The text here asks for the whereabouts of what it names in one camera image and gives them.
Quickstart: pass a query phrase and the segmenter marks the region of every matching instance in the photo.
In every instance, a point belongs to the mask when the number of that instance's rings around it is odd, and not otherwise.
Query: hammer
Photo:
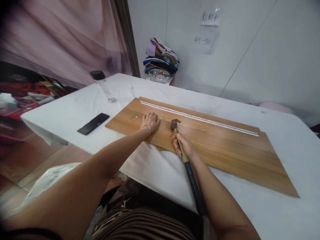
[[[177,133],[179,133],[178,123],[181,123],[181,121],[179,121],[178,119],[171,120],[170,129],[174,130],[175,135],[177,135]],[[206,210],[206,205],[204,204],[203,199],[201,197],[201,194],[200,194],[196,179],[195,179],[193,171],[192,171],[192,167],[190,165],[190,162],[188,160],[186,152],[183,149],[183,144],[182,144],[182,142],[180,142],[179,139],[177,139],[177,140],[178,140],[179,147],[180,147],[180,150],[181,150],[181,153],[182,153],[182,159],[183,159],[184,165],[186,167],[186,171],[187,171],[187,175],[188,175],[189,182],[190,182],[190,185],[191,185],[193,197],[194,197],[194,200],[196,202],[197,211],[198,211],[200,216],[204,216],[206,214],[206,211],[207,211]]]

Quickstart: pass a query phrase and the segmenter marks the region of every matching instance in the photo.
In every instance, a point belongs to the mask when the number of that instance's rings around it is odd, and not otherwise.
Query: hammer head
[[[170,124],[170,129],[174,130],[178,127],[178,123],[181,123],[178,119],[172,119]]]

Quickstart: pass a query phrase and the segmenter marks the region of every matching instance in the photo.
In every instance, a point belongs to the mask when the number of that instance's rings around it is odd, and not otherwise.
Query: stacked clothes
[[[179,59],[171,48],[167,47],[160,39],[151,38],[146,48],[146,57],[143,65],[145,74],[154,82],[169,84],[178,71]]]

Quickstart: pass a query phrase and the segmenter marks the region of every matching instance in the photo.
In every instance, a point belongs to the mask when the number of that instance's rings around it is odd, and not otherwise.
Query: white tablecloth
[[[301,198],[286,196],[214,168],[212,172],[240,204],[262,239],[318,239],[320,140],[298,117],[123,74],[111,76],[108,82],[118,98],[115,103],[108,103],[93,84],[29,111],[22,119],[49,144],[63,139],[91,154],[123,135],[104,127],[109,120],[88,136],[77,129],[101,112],[112,119],[140,96],[259,127],[267,133]],[[196,211],[183,163],[177,155],[159,152],[156,147],[142,143],[120,170]]]

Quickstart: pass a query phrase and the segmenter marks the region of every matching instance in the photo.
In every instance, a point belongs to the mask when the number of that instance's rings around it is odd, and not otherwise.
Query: bracelet
[[[148,126],[148,127],[149,127],[149,135],[148,135],[148,136],[150,136],[150,134],[151,134],[151,127],[150,127],[148,124],[145,124],[145,125],[141,126],[141,128],[143,128],[144,126]]]

